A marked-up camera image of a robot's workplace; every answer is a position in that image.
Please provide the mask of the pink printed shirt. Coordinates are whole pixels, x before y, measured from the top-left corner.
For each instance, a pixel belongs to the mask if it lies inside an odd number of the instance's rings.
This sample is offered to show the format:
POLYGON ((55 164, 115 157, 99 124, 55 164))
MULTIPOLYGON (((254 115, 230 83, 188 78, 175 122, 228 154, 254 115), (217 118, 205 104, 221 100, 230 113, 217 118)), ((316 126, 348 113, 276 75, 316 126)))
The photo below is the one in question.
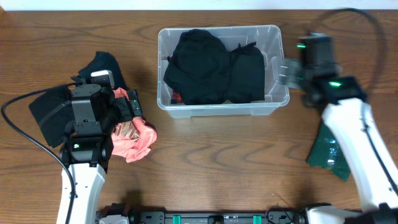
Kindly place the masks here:
POLYGON ((144 158, 151 151, 150 146, 157 140, 157 132, 147 125, 142 116, 116 125, 112 135, 113 156, 126 159, 127 163, 144 158))

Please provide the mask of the dark navy garment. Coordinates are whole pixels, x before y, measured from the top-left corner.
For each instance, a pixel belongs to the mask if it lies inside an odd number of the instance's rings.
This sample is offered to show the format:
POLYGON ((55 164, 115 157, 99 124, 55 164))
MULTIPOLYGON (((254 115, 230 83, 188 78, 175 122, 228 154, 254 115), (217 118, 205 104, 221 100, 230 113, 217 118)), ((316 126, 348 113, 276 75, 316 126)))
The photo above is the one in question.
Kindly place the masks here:
POLYGON ((71 77, 71 79, 76 82, 82 79, 89 79, 92 72, 101 70, 112 72, 115 89, 123 88, 124 90, 129 90, 116 58, 109 52, 97 51, 94 59, 85 68, 82 68, 77 76, 71 77))

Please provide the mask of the black garment with strap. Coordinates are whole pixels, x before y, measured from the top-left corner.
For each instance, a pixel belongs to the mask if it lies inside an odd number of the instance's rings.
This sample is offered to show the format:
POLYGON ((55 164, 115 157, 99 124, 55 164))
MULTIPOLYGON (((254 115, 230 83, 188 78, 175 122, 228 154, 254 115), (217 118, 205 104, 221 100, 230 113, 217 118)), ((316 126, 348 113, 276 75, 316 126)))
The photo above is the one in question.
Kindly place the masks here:
POLYGON ((69 87, 45 92, 29 105, 29 109, 47 144, 52 148, 62 144, 65 127, 75 120, 69 87))

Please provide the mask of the red plaid flannel shirt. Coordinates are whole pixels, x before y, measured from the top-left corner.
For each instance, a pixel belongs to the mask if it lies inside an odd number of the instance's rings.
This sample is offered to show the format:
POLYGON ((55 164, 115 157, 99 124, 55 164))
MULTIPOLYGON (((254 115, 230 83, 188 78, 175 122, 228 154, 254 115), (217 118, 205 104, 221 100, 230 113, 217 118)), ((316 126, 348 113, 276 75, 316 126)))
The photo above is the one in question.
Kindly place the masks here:
POLYGON ((172 92, 172 97, 170 99, 170 103, 172 105, 183 103, 181 96, 176 91, 172 92))

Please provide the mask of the clear plastic storage bin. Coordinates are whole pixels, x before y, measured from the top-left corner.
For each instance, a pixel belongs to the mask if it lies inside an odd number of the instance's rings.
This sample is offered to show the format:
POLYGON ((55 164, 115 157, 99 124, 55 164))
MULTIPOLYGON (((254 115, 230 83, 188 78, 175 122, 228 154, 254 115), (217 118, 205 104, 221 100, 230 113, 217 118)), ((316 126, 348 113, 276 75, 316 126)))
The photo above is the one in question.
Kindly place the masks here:
POLYGON ((275 25, 206 27, 209 33, 219 38, 227 50, 238 45, 256 43, 264 57, 264 93, 265 100, 252 103, 234 104, 225 102, 221 105, 172 104, 173 90, 164 82, 164 74, 169 62, 167 57, 175 50, 182 33, 190 27, 164 28, 158 34, 158 81, 157 104, 172 118, 191 118, 192 116, 216 115, 270 115, 277 108, 285 106, 290 100, 289 88, 282 84, 282 77, 287 69, 285 65, 282 33, 275 25))

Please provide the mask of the dark green garment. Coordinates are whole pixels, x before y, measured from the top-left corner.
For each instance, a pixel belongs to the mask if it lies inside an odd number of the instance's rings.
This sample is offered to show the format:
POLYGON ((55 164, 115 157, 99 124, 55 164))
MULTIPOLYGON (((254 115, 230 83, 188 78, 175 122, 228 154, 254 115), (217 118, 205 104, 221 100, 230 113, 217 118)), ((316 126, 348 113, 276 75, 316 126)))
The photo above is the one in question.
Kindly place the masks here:
POLYGON ((346 182, 351 170, 344 154, 330 129, 322 121, 306 163, 311 167, 330 170, 335 176, 346 182))

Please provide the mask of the large black garment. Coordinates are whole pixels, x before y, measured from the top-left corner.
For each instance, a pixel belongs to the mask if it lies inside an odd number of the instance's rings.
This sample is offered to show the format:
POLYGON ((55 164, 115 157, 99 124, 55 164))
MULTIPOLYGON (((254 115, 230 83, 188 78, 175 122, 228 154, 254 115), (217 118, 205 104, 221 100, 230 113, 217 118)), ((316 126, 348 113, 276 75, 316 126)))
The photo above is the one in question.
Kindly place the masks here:
POLYGON ((264 57, 255 42, 229 51, 207 30, 181 34, 164 75, 185 105, 263 101, 264 57))

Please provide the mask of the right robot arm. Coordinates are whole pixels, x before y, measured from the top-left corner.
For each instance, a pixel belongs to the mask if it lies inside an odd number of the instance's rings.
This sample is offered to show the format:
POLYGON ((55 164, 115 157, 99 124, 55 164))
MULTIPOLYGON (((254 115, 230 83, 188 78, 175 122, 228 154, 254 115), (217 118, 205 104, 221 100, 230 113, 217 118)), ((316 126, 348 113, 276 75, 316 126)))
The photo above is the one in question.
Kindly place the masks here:
POLYGON ((303 103, 319 111, 334 135, 354 178, 361 211, 330 204, 307 206, 296 223, 397 223, 397 166, 374 120, 367 94, 355 77, 340 76, 329 35, 299 38, 298 60, 289 60, 280 79, 301 89, 303 103))

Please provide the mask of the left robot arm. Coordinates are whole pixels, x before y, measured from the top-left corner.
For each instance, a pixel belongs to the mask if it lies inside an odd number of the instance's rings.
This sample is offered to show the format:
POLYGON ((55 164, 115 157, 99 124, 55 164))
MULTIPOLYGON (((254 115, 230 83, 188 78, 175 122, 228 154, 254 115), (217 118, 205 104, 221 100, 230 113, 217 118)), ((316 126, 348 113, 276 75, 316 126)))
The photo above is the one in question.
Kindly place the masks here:
POLYGON ((74 119, 65 128, 60 150, 62 197, 57 223, 94 223, 113 151, 115 126, 142 113, 138 95, 116 97, 109 78, 92 78, 72 90, 74 119))

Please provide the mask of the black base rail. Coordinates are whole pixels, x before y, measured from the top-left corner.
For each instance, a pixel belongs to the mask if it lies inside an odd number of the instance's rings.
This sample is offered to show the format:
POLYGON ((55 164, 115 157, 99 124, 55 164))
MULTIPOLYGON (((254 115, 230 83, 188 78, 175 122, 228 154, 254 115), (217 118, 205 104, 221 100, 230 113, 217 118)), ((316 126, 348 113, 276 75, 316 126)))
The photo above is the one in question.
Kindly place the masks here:
POLYGON ((169 212, 114 203, 96 213, 96 224, 306 224, 302 212, 271 207, 265 212, 169 212))

